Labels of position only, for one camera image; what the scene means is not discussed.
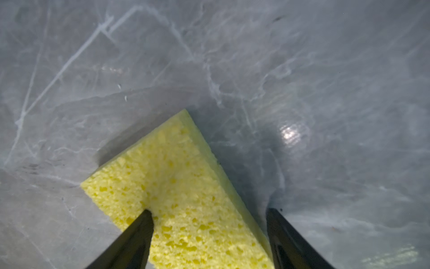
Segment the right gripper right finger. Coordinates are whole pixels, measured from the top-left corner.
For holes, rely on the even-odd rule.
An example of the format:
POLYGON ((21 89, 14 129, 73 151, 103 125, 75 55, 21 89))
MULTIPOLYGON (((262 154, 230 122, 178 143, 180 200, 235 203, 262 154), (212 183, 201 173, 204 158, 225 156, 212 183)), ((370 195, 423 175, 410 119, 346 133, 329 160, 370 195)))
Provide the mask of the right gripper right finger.
POLYGON ((334 269, 275 208, 266 211, 275 269, 334 269))

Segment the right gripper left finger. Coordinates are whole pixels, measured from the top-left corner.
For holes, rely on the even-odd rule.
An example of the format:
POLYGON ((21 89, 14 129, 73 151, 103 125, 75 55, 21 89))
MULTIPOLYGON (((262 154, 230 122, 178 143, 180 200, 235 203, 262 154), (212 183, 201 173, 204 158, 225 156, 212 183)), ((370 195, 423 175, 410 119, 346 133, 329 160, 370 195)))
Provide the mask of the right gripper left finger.
POLYGON ((144 269, 153 232, 152 214, 144 210, 87 269, 144 269))

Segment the yellow green sponge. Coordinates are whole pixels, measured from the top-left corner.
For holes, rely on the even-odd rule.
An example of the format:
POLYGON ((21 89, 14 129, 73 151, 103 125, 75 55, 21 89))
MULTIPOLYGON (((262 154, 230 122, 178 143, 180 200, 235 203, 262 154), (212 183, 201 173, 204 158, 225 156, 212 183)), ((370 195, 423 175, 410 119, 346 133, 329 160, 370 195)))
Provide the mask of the yellow green sponge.
POLYGON ((270 244, 182 110, 82 182, 120 229, 153 217, 157 269, 271 269, 270 244))

